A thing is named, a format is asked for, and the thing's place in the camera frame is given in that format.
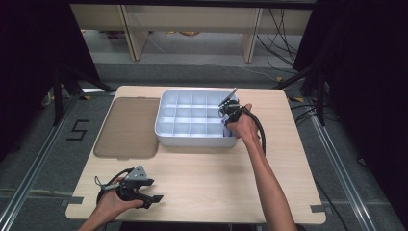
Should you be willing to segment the white divided storage box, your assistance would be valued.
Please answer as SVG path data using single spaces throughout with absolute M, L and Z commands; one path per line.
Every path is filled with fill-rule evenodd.
M 233 147 L 236 138 L 223 137 L 218 104 L 230 90 L 166 90 L 162 93 L 155 133 L 164 146 Z

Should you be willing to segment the aluminium floor rail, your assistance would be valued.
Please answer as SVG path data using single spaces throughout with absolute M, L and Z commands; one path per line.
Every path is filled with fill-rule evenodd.
M 79 100 L 79 95 L 70 96 L 66 104 L 63 107 L 63 114 L 58 122 L 56 122 L 50 130 L 45 142 L 41 146 L 36 158 L 26 171 L 24 178 L 14 191 L 13 196 L 8 202 L 6 208 L 0 215 L 0 231 L 9 231 L 13 226 L 13 223 L 21 210 L 30 189 L 37 180 L 39 173 L 41 172 L 45 162 L 47 161 L 52 148 L 54 147 L 61 131 L 64 128 L 65 122 L 69 113 Z
M 344 190 L 344 194 L 353 210 L 355 217 L 357 218 L 363 231 L 378 231 L 377 226 L 373 222 L 372 216 L 362 199 L 362 196 L 358 193 L 355 184 L 353 183 L 343 160 L 332 142 L 326 128 L 320 124 L 315 115 L 311 118 L 314 127 L 318 133 L 320 141 L 326 151 L 326 154 L 334 168 L 334 171 L 339 179 L 340 184 Z

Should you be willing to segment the transparent brown plastic lid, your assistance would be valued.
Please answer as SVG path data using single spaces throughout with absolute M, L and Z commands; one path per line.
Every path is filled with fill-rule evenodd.
M 160 99 L 118 97 L 107 113 L 93 153 L 99 158 L 151 159 L 158 151 L 154 131 Z

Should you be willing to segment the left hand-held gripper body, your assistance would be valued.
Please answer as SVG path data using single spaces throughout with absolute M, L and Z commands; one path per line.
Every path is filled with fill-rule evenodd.
M 116 188 L 117 196 L 124 201 L 140 200 L 139 195 L 143 194 L 139 192 L 141 187 L 137 187 L 137 183 L 140 180 L 147 180 L 147 174 L 142 165 L 134 167 L 130 172 L 118 183 Z

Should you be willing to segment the black curtain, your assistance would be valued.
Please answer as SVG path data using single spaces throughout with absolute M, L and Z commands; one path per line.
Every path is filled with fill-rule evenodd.
M 65 0 L 0 0 L 0 162 L 22 136 L 59 77 L 99 84 Z
M 345 128 L 408 229 L 408 0 L 317 0 L 295 69 L 319 53 Z

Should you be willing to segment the person's left hand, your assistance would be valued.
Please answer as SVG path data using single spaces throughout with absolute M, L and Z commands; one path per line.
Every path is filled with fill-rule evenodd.
M 112 221 L 122 213 L 130 210 L 137 209 L 143 205 L 142 200 L 124 201 L 120 199 L 114 190 L 105 192 L 99 202 L 97 203 L 94 214 L 103 223 Z

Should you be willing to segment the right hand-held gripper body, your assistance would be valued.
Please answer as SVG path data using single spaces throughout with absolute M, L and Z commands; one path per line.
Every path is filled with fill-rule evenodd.
M 237 122 L 241 116 L 241 104 L 238 99 L 234 99 L 237 90 L 237 88 L 234 88 L 218 104 L 218 115 L 222 118 L 224 125 Z

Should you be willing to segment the person's right hand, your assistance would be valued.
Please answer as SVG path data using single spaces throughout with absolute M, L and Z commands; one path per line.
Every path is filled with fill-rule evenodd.
M 242 139 L 244 143 L 258 141 L 258 126 L 255 121 L 246 113 L 241 113 L 237 122 L 228 123 L 227 128 L 234 132 L 237 139 Z

